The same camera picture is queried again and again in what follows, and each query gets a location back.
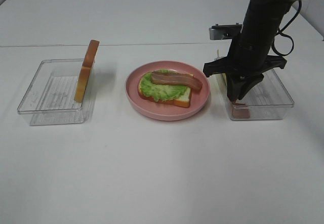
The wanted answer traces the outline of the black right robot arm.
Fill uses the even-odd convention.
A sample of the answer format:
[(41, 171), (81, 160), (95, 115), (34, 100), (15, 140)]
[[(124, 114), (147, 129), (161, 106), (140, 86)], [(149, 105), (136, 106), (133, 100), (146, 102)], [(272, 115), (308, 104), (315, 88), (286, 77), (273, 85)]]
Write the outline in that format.
[(279, 26), (294, 2), (302, 0), (250, 0), (243, 24), (214, 25), (211, 40), (231, 40), (226, 57), (204, 65), (206, 77), (213, 74), (226, 75), (227, 97), (230, 101), (241, 100), (256, 84), (263, 73), (273, 68), (284, 69), (285, 55), (276, 52), (274, 38), (283, 34)]

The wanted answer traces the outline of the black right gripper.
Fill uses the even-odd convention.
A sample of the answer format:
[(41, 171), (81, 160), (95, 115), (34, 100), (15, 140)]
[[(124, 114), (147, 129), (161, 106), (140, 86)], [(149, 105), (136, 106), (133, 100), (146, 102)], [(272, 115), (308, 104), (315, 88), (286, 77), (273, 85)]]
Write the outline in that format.
[[(255, 85), (263, 80), (262, 73), (277, 67), (285, 68), (287, 60), (282, 56), (268, 55), (270, 47), (270, 45), (248, 43), (239, 34), (232, 39), (227, 56), (205, 63), (203, 73), (206, 77), (225, 73), (228, 99), (230, 101), (242, 100)], [(249, 78), (244, 79), (243, 82), (240, 76)]]

